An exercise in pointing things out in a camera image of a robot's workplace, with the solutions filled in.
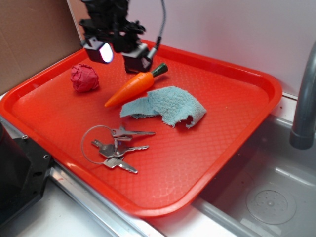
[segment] cardboard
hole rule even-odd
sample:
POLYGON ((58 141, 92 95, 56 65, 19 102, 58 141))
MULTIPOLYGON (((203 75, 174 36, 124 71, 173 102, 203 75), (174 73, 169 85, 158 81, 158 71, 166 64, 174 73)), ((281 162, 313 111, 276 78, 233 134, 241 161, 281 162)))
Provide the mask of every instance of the cardboard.
POLYGON ((65 0, 3 0, 0 94, 81 48, 65 0))

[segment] faucet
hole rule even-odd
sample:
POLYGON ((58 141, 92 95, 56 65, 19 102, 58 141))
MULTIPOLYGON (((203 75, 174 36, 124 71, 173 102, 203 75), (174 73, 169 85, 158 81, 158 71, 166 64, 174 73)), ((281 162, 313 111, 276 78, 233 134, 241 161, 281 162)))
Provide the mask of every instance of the faucet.
POLYGON ((290 144, 300 150, 313 145, 316 127, 316 42, 310 52, 298 95, 290 144))

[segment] key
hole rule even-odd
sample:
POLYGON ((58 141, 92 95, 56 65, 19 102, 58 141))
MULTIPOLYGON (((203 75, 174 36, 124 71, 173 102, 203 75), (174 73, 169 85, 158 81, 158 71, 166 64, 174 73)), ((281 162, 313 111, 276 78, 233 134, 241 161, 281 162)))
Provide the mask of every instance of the key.
POLYGON ((114 156, 115 146, 114 144, 103 144, 98 140, 91 142, 94 146, 99 148, 99 153, 106 158, 112 158, 114 156))
POLYGON ((133 137, 132 136, 121 136, 121 137, 113 137, 115 141, 123 141, 123 142, 130 142, 133 137))
POLYGON ((155 135, 155 132, 142 132, 142 131, 126 131, 123 126, 119 129, 111 129, 111 134, 114 138, 131 136, 131 135, 155 135))
POLYGON ((118 144, 116 150, 114 151, 115 157, 122 157, 126 152, 136 151, 136 150, 145 150, 149 146, 140 146, 140 147, 128 147, 124 142, 118 144))
POLYGON ((126 163, 125 161, 123 161, 123 157, 121 158, 109 158, 107 160, 105 160, 103 162, 103 164, 111 169, 113 169, 116 166, 119 166, 122 169, 125 169, 131 173, 137 174, 137 169, 135 169, 134 167, 132 167, 131 165, 129 165, 128 163, 126 163))

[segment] tray rim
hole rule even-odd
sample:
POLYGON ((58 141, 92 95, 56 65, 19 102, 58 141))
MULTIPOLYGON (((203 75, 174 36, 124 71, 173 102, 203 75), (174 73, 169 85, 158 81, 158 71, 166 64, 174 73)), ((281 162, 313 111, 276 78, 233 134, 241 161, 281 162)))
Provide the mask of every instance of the tray rim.
MULTIPOLYGON (((154 45, 152 42, 145 41, 149 46, 154 45)), ((221 60, 209 58, 206 56, 198 55, 195 53, 186 52, 180 49, 172 48, 169 46, 161 45, 158 51, 158 56, 163 58, 168 58, 180 63, 184 63, 199 69, 209 70, 214 73, 236 79, 233 75, 243 75, 244 81, 255 86, 262 88, 269 97, 268 104, 264 107, 264 109, 257 115, 257 117, 246 127, 245 130, 242 131, 239 136, 228 146, 228 148, 219 156, 219 157, 226 157, 223 162, 223 159, 217 159, 212 167, 210 167, 204 174, 201 175, 201 178, 196 182, 196 184, 184 195, 182 198, 172 204, 169 204, 162 208, 143 208, 129 199, 122 197, 122 194, 111 187, 107 186, 104 187, 105 184, 99 180, 96 180, 89 172, 81 169, 78 165, 72 166, 72 169, 69 169, 72 173, 78 176, 78 174, 84 174, 85 178, 80 177, 86 183, 92 181, 94 187, 97 192, 101 195, 102 192, 100 191, 105 190, 103 192, 107 193, 107 196, 115 195, 116 200, 112 201, 114 204, 119 206, 121 209, 129 212, 130 214, 139 216, 139 217, 156 217, 156 216, 163 216, 169 213, 172 213, 188 204, 190 204, 201 192, 203 187, 207 185, 207 183, 217 174, 220 170, 215 170, 214 167, 218 166, 220 163, 221 167, 224 166, 231 156, 234 155, 236 150, 246 141, 248 137, 255 131, 255 129, 265 120, 265 118, 270 114, 273 108, 279 103, 282 97, 282 88, 277 81, 276 78, 273 76, 266 74, 264 72, 260 72, 257 70, 253 70, 250 68, 246 68, 243 66, 239 66, 236 64, 224 62, 221 60)), ((17 85, 9 92, 5 94, 5 96, 0 101, 0 114, 7 119, 12 125, 18 128, 24 134, 32 137, 36 142, 38 142, 41 146, 47 149, 47 147, 51 147, 51 145, 43 138, 38 138, 35 131, 33 131, 30 127, 26 124, 22 123, 19 118, 15 117, 13 114, 10 113, 10 108, 14 105, 16 101, 18 101, 21 97, 28 94, 32 90, 36 89, 37 87, 41 86, 45 82, 49 81, 52 77, 55 77, 67 69, 69 69, 72 65, 76 62, 80 62, 83 59, 87 58, 87 54, 84 49, 80 49, 79 51, 73 53, 72 55, 66 57, 65 59, 61 60, 60 62, 50 66, 49 68, 43 70, 42 72, 36 74, 35 76, 31 77, 30 79, 26 80, 25 82, 17 85)), ((57 151, 52 152, 53 157, 56 156, 68 156, 68 154, 57 151)))

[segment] sink basin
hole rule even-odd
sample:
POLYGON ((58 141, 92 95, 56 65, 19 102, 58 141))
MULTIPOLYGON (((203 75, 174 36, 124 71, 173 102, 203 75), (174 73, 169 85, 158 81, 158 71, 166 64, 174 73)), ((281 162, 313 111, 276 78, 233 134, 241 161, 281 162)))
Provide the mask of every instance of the sink basin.
POLYGON ((269 116, 194 205, 237 236, 316 236, 316 146, 290 146, 291 123, 269 116))

